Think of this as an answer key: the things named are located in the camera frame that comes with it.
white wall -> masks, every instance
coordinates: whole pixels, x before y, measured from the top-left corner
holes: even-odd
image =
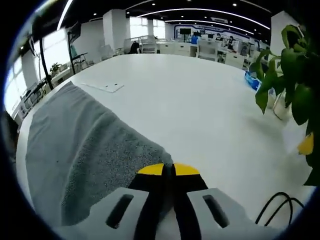
[[[174,38],[174,25],[170,24],[170,23],[165,23],[164,25],[164,29],[165,29],[165,39],[173,39]]]
[[[298,23],[285,11],[279,12],[271,18],[271,52],[275,55],[281,55],[281,51],[285,48],[282,40],[281,31],[287,25],[297,26]]]
[[[33,84],[38,83],[38,78],[36,75],[36,69],[34,65],[34,56],[30,50],[22,56],[21,63],[25,85],[27,89],[29,89]]]
[[[232,29],[231,30],[226,30],[224,28],[220,28],[220,27],[214,27],[214,26],[204,26],[204,25],[193,25],[193,24],[175,24],[175,25],[172,25],[172,34],[174,35],[175,31],[177,31],[178,35],[180,30],[179,29],[188,29],[190,28],[191,29],[191,33],[196,32],[196,31],[200,31],[202,28],[205,28],[205,32],[207,34],[214,34],[213,38],[216,38],[217,34],[220,33],[222,37],[225,37],[225,38],[229,38],[230,36],[233,36],[233,38],[235,40],[238,40],[238,41],[242,41],[242,42],[249,42],[249,39],[252,38],[253,36],[248,33],[246,35],[245,32],[243,32],[243,34],[239,33],[239,32],[236,32],[236,31],[233,31]],[[266,49],[266,47],[268,47],[269,45],[265,44],[264,42],[260,42],[260,47],[262,49]]]
[[[77,54],[88,53],[85,55],[87,61],[98,63],[101,55],[99,47],[105,44],[103,20],[90,21],[81,24],[81,35],[73,43]]]

black cable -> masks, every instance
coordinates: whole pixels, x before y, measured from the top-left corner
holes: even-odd
[[[289,206],[290,206],[290,218],[289,218],[289,223],[288,225],[291,224],[292,222],[292,218],[293,218],[293,204],[292,201],[298,203],[302,208],[304,208],[305,206],[295,197],[290,197],[288,194],[286,194],[285,192],[277,192],[275,195],[273,195],[269,201],[264,205],[262,211],[260,212],[259,216],[257,217],[255,224],[258,224],[258,222],[260,221],[262,215],[264,214],[265,210],[267,209],[268,205],[272,202],[272,200],[277,197],[277,196],[285,196],[286,200],[281,203],[281,205],[274,211],[274,213],[272,214],[272,216],[269,218],[269,220],[265,223],[265,227],[269,225],[269,223],[271,222],[271,220],[275,217],[275,215],[279,212],[279,210],[286,204],[289,202]]]
[[[269,201],[267,201],[267,203],[264,205],[263,209],[261,210],[259,216],[258,216],[257,219],[255,220],[255,224],[258,224],[258,222],[260,221],[262,215],[264,214],[265,210],[267,209],[267,207],[269,206],[269,204],[272,202],[272,200],[273,200],[275,197],[280,196],[280,195],[285,196],[286,199],[287,199],[288,202],[289,202],[290,213],[291,213],[291,214],[290,214],[290,219],[289,219],[289,224],[291,223],[291,221],[292,221],[292,212],[294,211],[294,210],[293,210],[292,201],[290,200],[290,196],[289,196],[288,194],[286,194],[285,192],[280,191],[280,192],[277,192],[275,195],[273,195],[273,196],[269,199]]]

gray cloth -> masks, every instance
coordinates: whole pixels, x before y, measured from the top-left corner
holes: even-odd
[[[34,114],[25,161],[35,211],[55,227],[85,219],[92,205],[127,187],[141,168],[173,162],[71,82]]]

white pillar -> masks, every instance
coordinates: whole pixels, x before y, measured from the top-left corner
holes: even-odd
[[[34,65],[34,56],[31,51],[27,51],[21,58],[22,72],[26,88],[29,89],[33,84],[38,83],[36,69]]]
[[[113,50],[124,47],[127,36],[126,11],[112,9],[103,15],[104,43]]]
[[[148,19],[148,35],[154,34],[154,21],[151,19]]]
[[[164,24],[164,29],[165,29],[165,39],[173,39],[174,38],[174,25],[170,24],[170,23],[165,23]]]
[[[297,26],[298,23],[285,11],[271,17],[271,43],[270,50],[273,54],[280,56],[281,51],[285,48],[282,40],[281,31],[287,25]]]

white table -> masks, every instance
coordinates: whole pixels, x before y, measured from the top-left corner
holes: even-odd
[[[70,80],[163,146],[175,162],[197,168],[209,188],[228,194],[253,221],[276,192],[306,202],[314,189],[303,186],[311,168],[303,157],[286,154],[283,123],[271,110],[262,115],[244,73],[213,61],[164,54],[116,56],[81,71],[45,96],[22,123],[16,167],[24,192],[30,199],[25,155],[33,114]],[[124,87],[108,93],[81,84],[108,81]],[[260,224],[282,201],[270,205]],[[300,209],[294,204],[294,210]],[[285,206],[270,226],[286,226],[288,219]]]

